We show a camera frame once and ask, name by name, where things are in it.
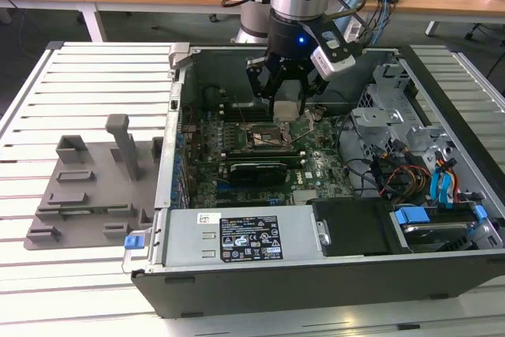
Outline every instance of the white slatted platform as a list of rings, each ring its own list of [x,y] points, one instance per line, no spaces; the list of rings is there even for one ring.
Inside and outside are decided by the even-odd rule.
[[[503,97],[469,63],[462,54],[446,47],[415,47],[414,50],[435,77],[481,143],[489,150],[502,170],[505,168],[505,102]],[[429,121],[438,118],[421,93],[417,101]]]
[[[121,112],[130,115],[136,140],[163,133],[170,93],[166,71],[114,73],[99,67],[113,62],[138,64],[141,70],[164,69],[169,49],[170,44],[162,43],[67,43],[59,52],[44,55],[21,90],[20,106],[6,115],[12,121],[0,122],[1,337],[466,337],[505,330],[504,279],[443,301],[161,320],[122,274],[122,247],[25,250],[22,239],[54,168],[54,147],[61,134],[79,133],[87,142],[110,141],[110,135],[99,130],[100,123],[109,113]],[[96,63],[97,71],[55,72],[67,63],[72,70],[79,70],[81,63],[92,70],[89,64]],[[417,323],[421,329],[398,331],[400,323]]]

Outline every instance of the blue tab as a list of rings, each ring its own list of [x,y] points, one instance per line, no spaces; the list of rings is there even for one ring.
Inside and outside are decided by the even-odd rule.
[[[401,210],[396,211],[395,215],[396,215],[396,219],[398,220],[398,223],[400,225],[407,224],[407,219]]]
[[[451,187],[452,179],[450,175],[444,175],[442,180],[442,187],[440,188],[440,198],[441,204],[445,205],[447,208],[452,208],[453,204],[449,203],[449,198],[447,193],[449,192],[449,187]]]
[[[477,215],[477,218],[479,219],[479,221],[488,217],[488,213],[486,212],[484,207],[482,207],[481,205],[476,205],[475,208],[473,209],[473,211],[475,212],[475,215]]]
[[[437,198],[437,192],[439,189],[439,178],[440,178],[440,172],[438,170],[435,170],[432,176],[432,182],[429,185],[429,196],[432,198],[432,200],[436,200]]]
[[[126,250],[137,250],[144,248],[144,236],[126,236],[125,237],[125,249]]]
[[[395,212],[399,224],[429,223],[428,213],[422,207],[401,207]]]

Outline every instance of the white label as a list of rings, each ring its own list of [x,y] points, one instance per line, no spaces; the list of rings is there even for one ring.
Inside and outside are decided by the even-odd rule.
[[[199,213],[196,217],[197,224],[219,224],[221,213]]]

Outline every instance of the warning label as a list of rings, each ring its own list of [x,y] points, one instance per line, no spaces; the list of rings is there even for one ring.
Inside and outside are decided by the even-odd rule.
[[[219,220],[221,260],[281,260],[277,216],[236,217]]]

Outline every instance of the metal bracket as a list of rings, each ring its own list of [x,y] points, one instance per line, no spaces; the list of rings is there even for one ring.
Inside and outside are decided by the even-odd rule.
[[[168,63],[171,69],[180,69],[191,62],[191,46],[189,43],[175,43],[170,47]]]
[[[128,234],[128,237],[142,237],[144,239],[144,247],[143,249],[150,249],[149,242],[151,241],[151,232],[152,227],[146,230],[133,230]],[[132,267],[132,249],[125,249],[125,253],[123,254],[123,261],[121,262],[121,269],[125,274],[129,274],[133,270],[138,270],[140,268],[145,267],[145,262],[139,264],[137,268]]]

